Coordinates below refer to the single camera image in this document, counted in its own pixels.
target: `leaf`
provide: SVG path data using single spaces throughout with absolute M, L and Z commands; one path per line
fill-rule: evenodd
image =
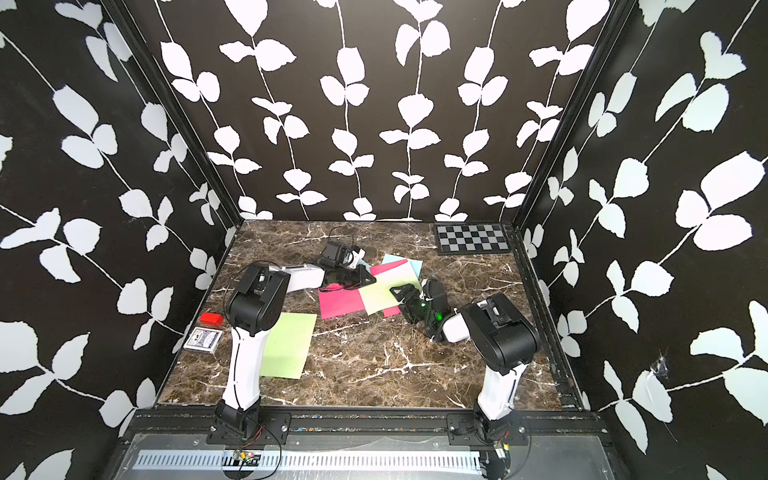
M 40 253 L 40 264 L 56 280 L 64 280 L 67 283 L 77 283 L 80 281 L 80 277 L 74 272 L 72 265 L 69 263 L 67 247 L 64 245 L 57 245 L 56 247 L 49 247 L 43 250 Z
M 740 367 L 723 372 L 725 388 L 739 405 L 763 423 L 768 424 L 768 372 Z
M 422 53 L 427 57 L 436 57 L 451 48 L 451 35 L 442 22 L 432 20 L 422 33 Z
M 707 465 L 707 480 L 728 480 L 725 475 Z
M 123 315 L 136 315 L 146 311 L 147 284 L 141 278 L 126 283 L 118 297 L 118 312 Z
M 408 136 L 408 148 L 411 150 L 418 150 L 420 148 L 428 147 L 440 142 L 440 137 L 437 134 L 427 128 L 420 128 L 414 130 Z
M 181 137 L 181 134 L 175 134 L 170 140 L 170 151 L 174 153 L 176 161 L 179 163 L 187 159 L 187 142 Z
M 76 218 L 65 223 L 63 230 L 69 246 L 75 252 L 85 255 L 96 247 L 101 227 L 90 220 Z
M 387 130 L 379 134 L 387 144 L 394 144 L 401 140 L 408 140 L 408 134 L 402 130 Z
M 661 12 L 664 10 L 665 0 L 639 0 L 637 5 L 643 12 L 643 23 L 650 27 L 659 21 Z
M 282 126 L 283 124 L 279 120 L 272 117 L 264 117 L 264 134 L 275 145 L 277 145 L 277 134 Z
M 312 175 L 299 168 L 293 168 L 283 173 L 283 178 L 291 187 L 301 191 L 312 180 Z
M 416 184 L 411 187 L 411 198 L 413 200 L 421 200 L 422 198 L 429 197 L 429 189 L 424 184 Z
M 562 107 L 557 105 L 549 105 L 548 107 L 545 107 L 541 102 L 538 101 L 529 101 L 527 104 L 525 104 L 525 106 L 533 111 L 542 120 L 554 117 L 563 111 Z
M 481 174 L 488 171 L 488 165 L 481 161 L 471 161 L 462 168 L 462 175 L 464 177 L 471 177 L 472 175 Z
M 358 107 L 368 96 L 368 91 L 364 84 L 352 84 L 344 90 L 344 94 L 351 105 Z
M 605 360 L 603 363 L 603 378 L 606 382 L 608 382 L 612 387 L 614 387 L 614 390 L 616 391 L 616 395 L 619 397 L 619 400 L 624 398 L 624 392 L 621 391 L 621 380 L 619 380 L 618 375 L 616 375 L 616 371 L 614 370 L 614 367 Z
M 323 78 L 320 79 L 320 84 L 322 86 Z M 260 98 L 260 97 L 253 97 L 250 99 L 254 104 L 259 105 L 261 108 L 266 108 L 270 112 L 272 112 L 276 117 L 279 117 L 280 115 L 285 115 L 290 111 L 290 109 L 293 107 L 291 104 L 287 104 L 284 101 L 277 101 L 275 103 L 272 103 L 271 101 L 267 100 L 266 98 Z
M 224 0 L 243 30 L 253 37 L 266 18 L 266 0 Z
M 610 134 L 616 128 L 616 117 L 609 112 L 605 112 L 598 122 L 598 137 L 604 137 Z
M 572 0 L 565 13 L 565 27 L 568 40 L 581 37 L 587 30 L 597 25 L 605 16 L 611 3 L 608 0 Z
M 109 63 L 109 54 L 107 53 L 107 42 L 101 38 L 85 37 L 85 46 L 88 47 L 88 51 L 91 53 L 91 57 L 96 62 L 96 65 L 107 75 L 111 80 L 118 81 L 118 78 L 114 76 L 112 65 Z
M 235 63 L 240 63 L 241 60 L 248 56 L 256 57 L 256 51 L 253 50 L 253 47 L 249 47 L 241 41 L 219 45 L 219 51 Z
M 336 54 L 336 64 L 344 79 L 344 83 L 349 85 L 356 81 L 361 81 L 366 77 L 366 67 L 360 57 L 357 47 L 344 47 Z
M 57 379 L 69 380 L 78 372 L 89 335 L 90 333 L 78 335 L 59 347 L 52 363 L 53 373 Z
M 235 162 L 232 160 L 232 158 L 225 154 L 218 154 L 215 151 L 209 151 L 206 153 L 208 154 L 210 161 L 215 165 L 235 165 Z
M 302 138 L 310 133 L 301 118 L 294 117 L 293 115 L 286 117 L 286 120 L 283 122 L 283 128 L 288 138 Z
M 168 140 L 168 122 L 162 105 L 148 103 L 141 112 L 141 124 L 162 141 Z
M 564 245 L 560 247 L 558 251 L 554 254 L 552 265 L 557 265 L 560 262 L 568 262 L 569 259 L 570 257 L 568 256 L 568 247 Z
M 661 103 L 656 107 L 656 121 L 659 121 L 667 111 L 680 102 L 693 97 L 696 94 L 696 79 L 690 73 L 678 78 L 667 93 L 661 98 Z
M 60 2 L 54 8 L 62 17 L 79 20 L 94 30 L 98 29 L 103 18 L 101 15 L 101 5 L 96 3 L 88 2 L 80 8 L 71 3 Z
M 128 44 L 125 43 L 123 35 L 120 34 L 118 27 L 114 23 L 104 23 L 104 35 L 107 37 L 109 49 L 112 50 L 112 53 L 114 53 L 114 56 L 117 57 L 118 60 L 128 61 L 131 59 L 133 54 L 131 53 Z
M 54 379 L 54 376 L 48 372 L 27 379 L 3 402 L 0 406 L 0 413 L 19 415 L 30 412 L 35 407 L 40 395 L 51 385 Z
M 757 301 L 750 302 L 750 317 L 755 329 L 755 355 L 768 358 L 768 312 Z
M 160 47 L 165 68 L 177 77 L 192 81 L 192 64 L 184 47 L 172 41 L 161 41 Z
M 640 328 L 640 318 L 632 300 L 626 296 L 616 296 L 611 301 L 611 308 L 617 317 L 626 323 L 633 332 L 637 333 L 637 329 Z
M 571 189 L 568 187 L 562 187 L 560 191 L 558 192 L 558 197 L 563 200 L 564 205 L 568 205 L 570 202 L 574 199 L 574 194 L 571 192 Z
M 672 280 L 674 277 L 661 265 L 646 260 L 634 271 L 631 289 L 648 296 L 662 296 L 670 291 Z
M 53 102 L 59 113 L 75 127 L 90 135 L 98 123 L 96 110 L 80 94 L 69 86 L 57 90 L 53 94 Z
M 683 228 L 692 228 L 701 225 L 710 214 L 707 202 L 692 190 L 683 190 L 677 201 L 675 221 Z
M 373 166 L 373 155 L 360 155 L 352 162 L 352 166 L 354 168 L 371 168 Z
M 126 415 L 134 408 L 134 404 L 128 398 L 125 392 L 122 390 L 115 390 L 107 397 L 106 402 L 98 412 L 101 414 L 101 418 L 108 427 L 116 427 L 120 425 Z
M 419 31 L 413 28 L 411 25 L 403 24 L 400 25 L 400 28 L 398 28 L 397 37 L 395 38 L 395 53 L 397 56 L 397 61 L 399 61 L 403 67 L 406 66 L 406 58 L 408 57 L 408 52 L 411 50 L 411 47 L 416 43 L 416 40 L 418 40 L 420 36 L 421 35 L 419 35 Z
M 713 32 L 704 32 L 699 43 L 704 53 L 704 78 L 725 80 L 746 70 L 739 55 L 735 53 L 723 55 L 723 44 Z
M 568 153 L 565 154 L 565 159 L 563 160 L 563 183 L 574 176 L 577 168 L 578 154 L 576 153 L 576 147 L 571 147 Z
M 629 99 L 632 97 L 632 91 L 634 90 L 636 81 L 637 77 L 632 75 L 631 72 L 624 72 L 614 86 L 614 91 L 611 94 L 611 99 L 608 102 L 606 110 L 612 111 L 615 114 L 620 114 L 624 111 L 627 103 L 629 103 Z
M 260 41 L 255 52 L 256 62 L 264 71 L 275 71 L 296 60 L 296 56 L 287 46 L 271 38 Z
M 763 164 L 744 151 L 710 170 L 701 180 L 701 191 L 714 210 L 754 190 L 764 175 Z
M 570 75 L 577 71 L 581 71 L 587 66 L 589 58 L 592 56 L 592 45 L 576 45 L 563 54 L 563 59 L 560 60 L 560 66 L 558 66 L 558 73 L 560 75 Z
M 590 127 L 594 127 L 600 121 L 600 117 L 605 112 L 605 95 L 599 91 L 592 99 L 592 105 L 589 107 L 589 117 L 587 118 L 587 124 Z
M 411 128 L 427 118 L 434 107 L 435 104 L 423 94 L 408 95 L 397 102 L 402 119 Z
M 598 221 L 605 230 L 612 232 L 619 238 L 624 238 L 627 224 L 624 220 L 624 211 L 617 204 L 605 205 L 598 214 Z
M 578 263 L 566 263 L 565 268 L 563 269 L 563 278 L 565 278 L 565 281 L 571 286 L 576 286 L 576 282 L 578 282 Z
M 572 336 L 565 336 L 560 339 L 560 344 L 563 346 L 563 352 L 566 355 L 578 358 L 581 356 L 581 348 L 579 348 L 578 342 Z
M 483 200 L 488 205 L 496 205 L 496 204 L 503 204 L 505 201 L 507 201 L 506 198 L 500 196 L 500 195 L 494 195 L 493 197 L 484 197 Z
M 728 108 L 728 89 L 715 84 L 695 97 L 683 113 L 683 126 L 692 131 L 715 131 Z
M 344 152 L 348 157 L 353 156 L 355 150 L 357 150 L 357 137 L 346 130 L 334 128 L 331 140 L 333 140 L 333 144 L 336 145 L 336 148 Z
M 648 190 L 648 167 L 634 158 L 621 161 L 614 183 L 614 198 L 639 197 Z
M 120 196 L 120 205 L 123 211 L 133 218 L 152 218 L 152 206 L 149 197 L 143 190 L 133 189 Z
M 538 281 L 538 289 L 541 291 L 541 296 L 544 297 L 544 303 L 549 306 L 549 287 L 544 280 Z
M 535 131 L 538 130 L 538 123 L 533 120 L 526 121 L 522 127 L 520 127 L 520 131 L 518 132 L 518 138 L 517 138 L 517 146 L 518 148 L 522 147 L 525 141 L 533 135 Z
M 325 195 L 321 194 L 320 192 L 315 192 L 314 190 L 307 190 L 302 192 L 301 195 L 299 195 L 299 199 L 303 205 L 314 205 L 328 200 Z
M 536 140 L 550 141 L 554 136 L 554 133 L 557 131 L 559 124 L 560 124 L 560 121 L 557 118 L 550 118 L 549 120 L 547 120 L 547 123 L 544 124 L 544 127 L 541 127 L 541 130 L 538 131 L 538 135 L 536 135 Z
M 752 226 L 739 215 L 714 215 L 701 224 L 694 244 L 702 250 L 726 250 L 752 237 Z
M 535 67 L 541 67 L 546 65 L 550 61 L 560 61 L 563 58 L 563 52 L 559 51 L 557 47 L 552 45 L 546 48 L 537 48 L 531 50 L 528 57 L 533 61 Z
M 357 210 L 357 213 L 360 215 L 369 214 L 370 212 L 373 212 L 373 205 L 371 205 L 371 202 L 368 201 L 365 197 L 356 198 L 352 201 L 352 205 L 355 207 L 355 210 Z
M 13 339 L 0 349 L 0 372 L 20 372 L 38 365 L 38 335 L 24 322 L 0 322 L 0 336 Z
M 214 138 L 216 143 L 230 155 L 240 146 L 240 135 L 231 125 L 216 129 Z
M 0 242 L 0 248 L 16 248 L 30 242 L 38 240 L 53 240 L 58 226 L 61 224 L 61 215 L 58 208 L 44 212 L 35 221 L 35 225 L 27 228 L 20 228 L 11 233 Z
M 507 175 L 507 177 L 504 179 L 504 186 L 507 189 L 507 193 L 513 194 L 514 192 L 530 184 L 531 180 L 531 175 L 525 172 L 515 172 L 513 174 Z
M 256 213 L 256 201 L 252 197 L 246 197 L 244 195 L 241 196 L 237 200 L 237 206 L 240 207 L 240 209 L 243 211 L 250 212 L 252 214 Z M 202 250 L 200 250 L 200 252 L 202 252 L 203 257 L 205 257 L 205 252 Z
M 691 355 L 717 355 L 737 362 L 744 361 L 741 338 L 729 328 L 720 327 L 699 333 L 690 343 Z
M 616 404 L 616 415 L 637 447 L 645 453 L 648 449 L 648 432 L 640 412 L 629 402 L 619 402 Z
M 235 170 L 238 174 L 246 175 L 254 170 L 259 170 L 260 168 L 261 165 L 247 158 L 238 158 L 235 160 Z
M 221 87 L 219 86 L 219 78 L 215 74 L 209 71 L 202 71 L 197 76 L 197 83 L 195 85 L 206 100 L 219 100 Z
M 624 279 L 624 272 L 621 271 L 619 262 L 616 260 L 611 262 L 611 265 L 608 266 L 608 270 L 605 273 L 605 276 L 608 277 L 608 280 L 611 281 L 614 292 L 617 295 L 621 295 L 624 292 L 624 285 L 626 285 L 627 281 Z

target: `brown marble table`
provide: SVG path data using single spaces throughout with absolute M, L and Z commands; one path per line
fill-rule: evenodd
M 439 278 L 452 306 L 503 292 L 531 319 L 512 254 L 439 256 L 430 225 L 383 222 L 247 221 L 204 311 L 220 312 L 226 285 L 242 266 L 257 259 L 281 265 L 311 261 L 336 225 L 346 229 L 336 229 L 333 238 L 348 241 L 351 231 L 371 265 L 381 263 L 387 253 L 423 260 L 421 278 Z M 262 377 L 264 405 L 471 408 L 482 387 L 485 363 L 471 340 L 434 343 L 421 325 L 411 325 L 402 315 L 385 318 L 381 312 L 322 320 L 317 290 L 288 293 L 283 312 L 317 313 L 318 318 L 301 378 Z M 229 333 L 213 355 L 182 350 L 160 402 L 216 403 L 227 384 L 231 350 Z M 518 409 L 561 409 L 543 352 L 525 370 L 515 402 Z

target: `pink paper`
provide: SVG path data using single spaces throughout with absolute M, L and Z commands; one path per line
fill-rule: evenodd
M 366 306 L 362 304 L 362 297 L 358 290 L 344 290 L 338 283 L 331 283 L 327 287 L 328 290 L 336 288 L 339 290 L 319 292 L 320 318 L 327 320 L 366 309 Z
M 408 259 L 404 259 L 404 260 L 397 260 L 396 262 L 392 262 L 392 263 L 384 263 L 383 265 L 372 266 L 371 274 L 373 276 L 376 276 L 379 273 L 386 272 L 387 270 L 391 270 L 396 266 L 403 265 L 404 263 L 407 263 L 407 262 L 408 262 Z M 400 313 L 400 308 L 397 306 L 391 306 L 389 308 L 384 309 L 384 316 L 398 315 L 399 313 Z

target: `colored paper sheet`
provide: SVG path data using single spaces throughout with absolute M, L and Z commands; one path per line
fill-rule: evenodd
M 320 318 L 327 320 L 366 309 L 366 306 L 362 304 L 358 290 L 344 290 L 338 283 L 331 283 L 326 289 L 333 290 L 336 288 L 338 290 L 332 292 L 319 292 Z
M 419 291 L 422 289 L 413 268 L 407 262 L 376 275 L 376 283 L 359 289 L 362 303 L 366 306 L 366 312 L 371 314 L 398 305 L 398 301 L 389 289 L 406 283 L 411 283 Z
M 413 273 L 415 273 L 417 277 L 421 278 L 422 263 L 423 263 L 421 260 L 411 260 L 409 258 L 406 259 L 405 257 L 398 257 L 397 255 L 390 255 L 389 253 L 387 253 L 384 256 L 384 260 L 382 261 L 382 264 L 392 263 L 398 260 L 408 260 L 408 263 L 410 263 L 411 266 L 413 267 Z
M 260 375 L 301 378 L 316 320 L 314 313 L 281 313 L 266 338 Z

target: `ventilation grille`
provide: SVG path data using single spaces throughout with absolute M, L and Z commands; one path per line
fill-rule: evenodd
M 259 452 L 256 467 L 240 467 L 233 450 L 140 450 L 133 470 L 258 470 L 271 472 L 280 453 Z M 399 472 L 451 472 L 480 474 L 478 452 L 287 452 L 280 470 L 355 470 Z

